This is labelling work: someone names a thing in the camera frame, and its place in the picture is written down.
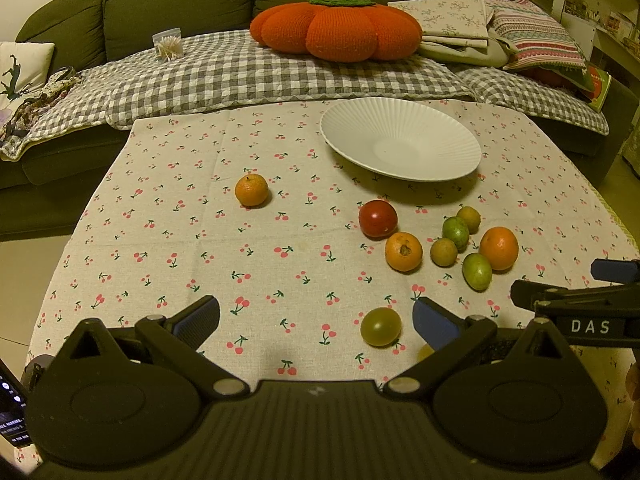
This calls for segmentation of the large orange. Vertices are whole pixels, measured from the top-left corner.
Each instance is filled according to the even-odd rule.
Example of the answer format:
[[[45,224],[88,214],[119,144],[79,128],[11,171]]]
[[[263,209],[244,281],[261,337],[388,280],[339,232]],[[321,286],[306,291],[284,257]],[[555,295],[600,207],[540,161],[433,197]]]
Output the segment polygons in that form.
[[[518,258],[518,239],[504,226],[494,226],[483,235],[478,252],[489,261],[492,270],[507,271]]]

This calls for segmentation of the green lime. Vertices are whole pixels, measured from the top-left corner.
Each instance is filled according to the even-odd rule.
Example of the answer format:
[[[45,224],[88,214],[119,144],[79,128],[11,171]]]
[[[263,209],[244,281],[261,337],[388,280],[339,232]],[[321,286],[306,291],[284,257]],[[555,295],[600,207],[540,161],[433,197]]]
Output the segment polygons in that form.
[[[484,290],[488,289],[492,280],[490,262],[485,256],[478,252],[469,254],[464,258],[462,274],[466,284],[477,292],[484,292]]]
[[[447,218],[442,224],[442,237],[451,240],[458,252],[464,252],[469,243],[469,228],[459,217]]]

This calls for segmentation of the yellow-green tomato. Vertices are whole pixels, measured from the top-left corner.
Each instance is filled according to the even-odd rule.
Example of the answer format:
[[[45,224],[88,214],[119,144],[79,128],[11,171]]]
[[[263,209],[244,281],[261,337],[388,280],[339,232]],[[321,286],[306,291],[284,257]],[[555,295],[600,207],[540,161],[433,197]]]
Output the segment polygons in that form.
[[[389,346],[399,337],[401,330],[401,318],[390,308],[369,311],[360,324],[362,339],[372,347]]]

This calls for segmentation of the small yellow-brown fruit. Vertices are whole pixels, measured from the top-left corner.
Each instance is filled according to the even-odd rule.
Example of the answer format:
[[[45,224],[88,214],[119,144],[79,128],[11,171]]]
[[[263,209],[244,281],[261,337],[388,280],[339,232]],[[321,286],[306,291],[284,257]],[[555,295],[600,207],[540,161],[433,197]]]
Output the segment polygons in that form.
[[[431,260],[441,268],[453,266],[457,260],[458,248],[449,238],[435,240],[430,250]]]
[[[480,213],[471,206],[463,206],[457,212],[457,217],[463,220],[471,234],[475,234],[480,227],[482,217]]]

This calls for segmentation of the orange with brown spot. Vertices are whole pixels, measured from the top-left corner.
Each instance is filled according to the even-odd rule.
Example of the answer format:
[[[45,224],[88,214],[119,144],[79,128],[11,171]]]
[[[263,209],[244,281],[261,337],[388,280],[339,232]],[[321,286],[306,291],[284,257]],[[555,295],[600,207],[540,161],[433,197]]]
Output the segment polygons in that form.
[[[416,270],[423,259],[423,247],[414,235],[408,232],[392,234],[385,243],[386,263],[398,272]]]

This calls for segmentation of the red tomato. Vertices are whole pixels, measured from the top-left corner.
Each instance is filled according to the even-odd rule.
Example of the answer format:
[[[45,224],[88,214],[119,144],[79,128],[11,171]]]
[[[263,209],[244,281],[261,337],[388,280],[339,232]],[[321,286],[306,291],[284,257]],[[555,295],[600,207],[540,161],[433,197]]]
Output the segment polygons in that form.
[[[369,200],[359,209],[360,230],[370,238],[390,236],[398,225],[395,208],[385,200]]]

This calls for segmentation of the small orange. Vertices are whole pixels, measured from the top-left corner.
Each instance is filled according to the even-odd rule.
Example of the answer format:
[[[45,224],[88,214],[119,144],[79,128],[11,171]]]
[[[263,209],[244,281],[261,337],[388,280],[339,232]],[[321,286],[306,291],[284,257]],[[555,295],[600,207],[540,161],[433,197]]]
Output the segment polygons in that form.
[[[269,196],[268,183],[260,174],[246,174],[236,182],[234,194],[244,207],[257,207]]]

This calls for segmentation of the dark green sofa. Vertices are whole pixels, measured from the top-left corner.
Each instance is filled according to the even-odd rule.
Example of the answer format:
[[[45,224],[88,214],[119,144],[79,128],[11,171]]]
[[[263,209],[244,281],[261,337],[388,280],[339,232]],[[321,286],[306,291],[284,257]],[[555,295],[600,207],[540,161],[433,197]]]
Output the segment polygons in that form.
[[[194,36],[242,29],[256,13],[293,1],[299,0],[43,0],[15,38],[53,44],[53,68],[84,70],[149,49],[154,32],[179,27]],[[125,133],[96,126],[37,144],[15,162],[4,162],[2,238],[72,232],[125,142]]]

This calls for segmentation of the white ribbed plate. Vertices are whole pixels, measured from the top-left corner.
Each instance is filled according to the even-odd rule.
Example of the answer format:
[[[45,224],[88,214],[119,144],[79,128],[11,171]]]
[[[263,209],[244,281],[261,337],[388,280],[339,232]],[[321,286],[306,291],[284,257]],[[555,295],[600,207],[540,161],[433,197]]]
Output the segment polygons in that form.
[[[320,131],[326,143],[350,162],[408,181],[461,178],[482,158],[476,137],[461,122],[400,99],[336,102],[323,113]]]

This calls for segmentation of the striped patterned pillow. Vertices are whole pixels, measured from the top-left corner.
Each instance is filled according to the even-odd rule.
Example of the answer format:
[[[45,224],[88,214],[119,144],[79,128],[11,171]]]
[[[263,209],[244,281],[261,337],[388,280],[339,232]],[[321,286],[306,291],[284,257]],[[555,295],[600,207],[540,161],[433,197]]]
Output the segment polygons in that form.
[[[587,68],[565,28],[529,0],[483,0],[491,10],[488,29],[510,48],[505,70],[534,67]]]

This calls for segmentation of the floral cloth on sofa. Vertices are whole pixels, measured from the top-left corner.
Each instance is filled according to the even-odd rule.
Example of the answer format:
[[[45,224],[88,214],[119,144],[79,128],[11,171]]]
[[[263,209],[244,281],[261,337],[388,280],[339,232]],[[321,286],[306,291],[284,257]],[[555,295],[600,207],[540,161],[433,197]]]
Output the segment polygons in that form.
[[[27,91],[1,110],[1,144],[24,139],[38,120],[57,102],[64,99],[82,76],[73,67],[54,72],[47,82],[35,90]]]

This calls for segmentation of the grey checkered blanket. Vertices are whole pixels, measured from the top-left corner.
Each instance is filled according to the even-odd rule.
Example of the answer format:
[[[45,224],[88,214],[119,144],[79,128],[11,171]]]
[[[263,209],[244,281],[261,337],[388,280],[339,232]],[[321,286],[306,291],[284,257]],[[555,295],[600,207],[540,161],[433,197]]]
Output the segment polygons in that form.
[[[362,96],[483,101],[482,76],[457,75],[422,55],[397,62],[337,64],[259,47],[245,30],[186,40],[186,56],[163,63],[151,50],[82,70],[70,92],[26,133],[1,133],[1,156],[15,162],[32,146],[107,124],[286,101]]]

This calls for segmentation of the folded floral bedsheet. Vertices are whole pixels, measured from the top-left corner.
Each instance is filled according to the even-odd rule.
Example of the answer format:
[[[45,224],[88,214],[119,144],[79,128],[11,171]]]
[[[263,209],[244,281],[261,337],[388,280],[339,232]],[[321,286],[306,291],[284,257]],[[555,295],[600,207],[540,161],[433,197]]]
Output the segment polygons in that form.
[[[484,0],[405,0],[388,4],[410,14],[422,28],[420,55],[444,63],[502,67],[510,44],[490,28],[494,15]]]

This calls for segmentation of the toothpick box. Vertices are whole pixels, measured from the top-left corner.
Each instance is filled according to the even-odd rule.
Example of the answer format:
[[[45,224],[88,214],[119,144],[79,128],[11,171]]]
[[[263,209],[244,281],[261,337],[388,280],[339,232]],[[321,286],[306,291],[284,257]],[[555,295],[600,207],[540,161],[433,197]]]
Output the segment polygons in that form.
[[[152,36],[152,43],[156,57],[161,61],[173,61],[184,55],[179,27],[157,32]]]

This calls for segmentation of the orange pumpkin cushion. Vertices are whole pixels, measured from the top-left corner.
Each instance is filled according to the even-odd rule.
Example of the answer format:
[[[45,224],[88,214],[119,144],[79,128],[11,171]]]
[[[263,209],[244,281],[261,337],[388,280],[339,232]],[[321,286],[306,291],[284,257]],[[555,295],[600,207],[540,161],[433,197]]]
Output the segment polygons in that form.
[[[395,61],[416,52],[422,28],[410,14],[371,0],[308,0],[273,6],[250,23],[264,47],[325,61]]]

